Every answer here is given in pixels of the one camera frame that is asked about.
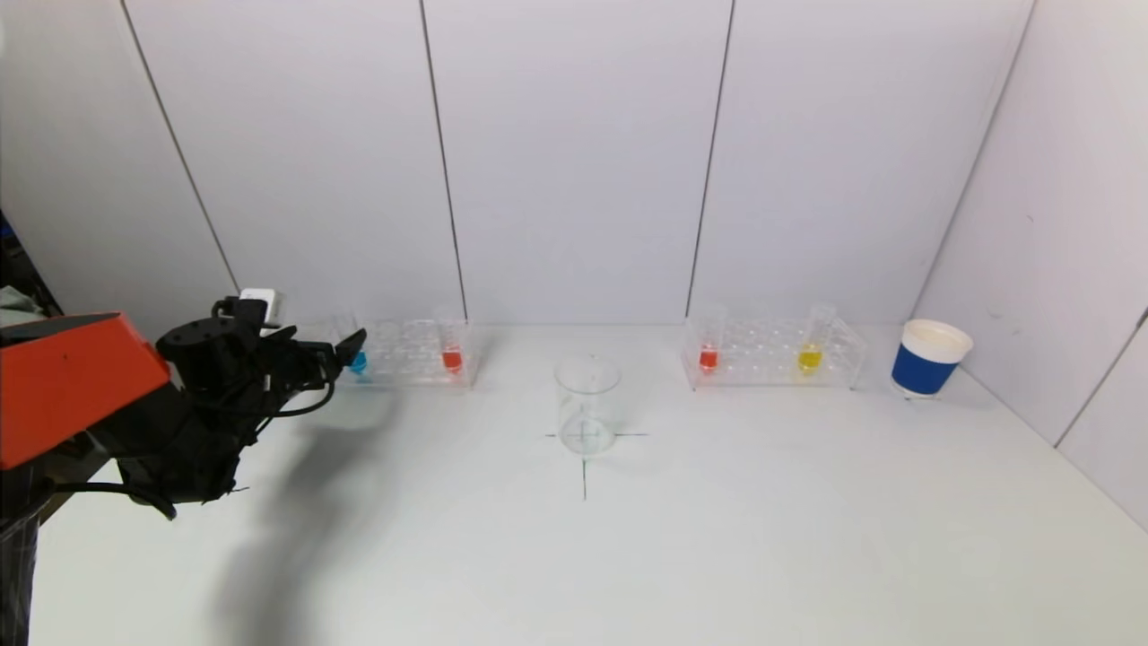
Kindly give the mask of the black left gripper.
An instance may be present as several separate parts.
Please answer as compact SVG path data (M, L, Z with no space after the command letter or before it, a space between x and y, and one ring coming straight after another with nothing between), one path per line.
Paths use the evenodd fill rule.
M256 361L276 392L321 391L338 378L341 367L360 361L366 338L365 328L357 328L335 347L287 336L263 336L256 347Z

